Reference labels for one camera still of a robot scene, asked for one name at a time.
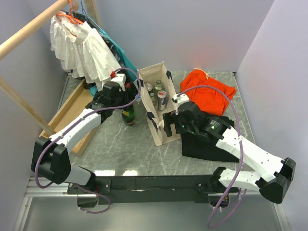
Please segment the green glass bottle gold cap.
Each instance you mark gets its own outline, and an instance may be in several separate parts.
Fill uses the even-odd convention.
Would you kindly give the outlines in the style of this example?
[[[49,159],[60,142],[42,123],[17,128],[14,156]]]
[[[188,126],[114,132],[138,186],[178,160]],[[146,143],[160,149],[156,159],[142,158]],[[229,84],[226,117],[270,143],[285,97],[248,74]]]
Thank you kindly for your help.
[[[124,94],[124,104],[127,104],[132,101],[131,99],[131,84],[126,83],[125,84],[125,94]],[[127,107],[124,107],[121,109],[121,115],[123,121],[126,123],[126,125],[130,126],[133,125],[135,122],[135,115],[134,115],[134,109],[133,105],[129,105]]]

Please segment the pocari sweat plastic bottle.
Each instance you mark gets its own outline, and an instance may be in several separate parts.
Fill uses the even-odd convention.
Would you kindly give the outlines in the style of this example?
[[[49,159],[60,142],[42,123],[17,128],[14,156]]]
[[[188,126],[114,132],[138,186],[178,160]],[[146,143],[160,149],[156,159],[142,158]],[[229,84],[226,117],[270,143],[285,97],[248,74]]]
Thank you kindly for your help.
[[[140,95],[136,96],[136,103],[142,103],[142,99]]]

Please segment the red bull can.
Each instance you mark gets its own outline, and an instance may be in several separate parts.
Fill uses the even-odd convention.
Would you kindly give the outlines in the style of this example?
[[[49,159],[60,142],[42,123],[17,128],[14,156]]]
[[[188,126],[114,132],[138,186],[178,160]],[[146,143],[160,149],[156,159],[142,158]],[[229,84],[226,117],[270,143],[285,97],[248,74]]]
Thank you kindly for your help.
[[[159,111],[165,110],[167,105],[167,93],[164,90],[160,90],[157,93],[158,107]]]

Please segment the cream canvas tote bag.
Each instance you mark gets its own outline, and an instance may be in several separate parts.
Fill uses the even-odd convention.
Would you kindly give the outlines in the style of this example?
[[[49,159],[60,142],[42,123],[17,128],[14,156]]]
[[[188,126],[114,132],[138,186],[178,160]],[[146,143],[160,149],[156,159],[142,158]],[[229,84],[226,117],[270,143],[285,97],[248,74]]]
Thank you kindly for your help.
[[[164,131],[163,114],[169,113],[176,109],[175,104],[171,100],[171,98],[176,94],[176,91],[172,77],[167,74],[167,68],[164,63],[161,62],[143,69],[139,69],[138,76],[141,80],[141,100],[146,110],[146,120],[155,144],[160,146],[162,144],[180,139],[181,136],[175,132],[174,125],[171,125],[172,135],[170,137],[168,137]],[[167,93],[167,106],[162,111],[157,110],[157,107],[153,105],[145,86],[146,83],[149,83],[154,87],[157,80],[162,81],[164,91]]]

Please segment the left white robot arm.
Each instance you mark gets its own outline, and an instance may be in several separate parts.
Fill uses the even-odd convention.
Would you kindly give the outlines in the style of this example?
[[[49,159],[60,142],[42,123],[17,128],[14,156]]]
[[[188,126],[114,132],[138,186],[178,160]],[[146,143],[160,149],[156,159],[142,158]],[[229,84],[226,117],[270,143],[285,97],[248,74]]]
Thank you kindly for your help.
[[[110,117],[115,109],[131,105],[137,93],[132,82],[108,81],[81,114],[64,129],[49,138],[39,137],[35,142],[31,164],[36,184],[43,188],[39,177],[44,177],[51,183],[75,183],[84,193],[93,192],[96,189],[95,174],[71,165],[69,153],[86,134]]]

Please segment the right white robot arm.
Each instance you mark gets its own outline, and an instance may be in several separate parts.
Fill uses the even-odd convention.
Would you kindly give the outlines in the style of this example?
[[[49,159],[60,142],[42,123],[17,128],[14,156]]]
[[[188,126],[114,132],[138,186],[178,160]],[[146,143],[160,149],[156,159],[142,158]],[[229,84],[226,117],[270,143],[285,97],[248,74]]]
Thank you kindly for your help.
[[[171,125],[182,138],[182,155],[186,157],[238,163],[240,159],[252,168],[237,173],[218,167],[212,177],[212,189],[221,192],[235,177],[233,187],[258,191],[267,200],[282,203],[294,178],[296,162],[282,159],[240,137],[234,121],[201,111],[193,102],[182,104],[177,111],[163,114],[164,131],[172,136]]]

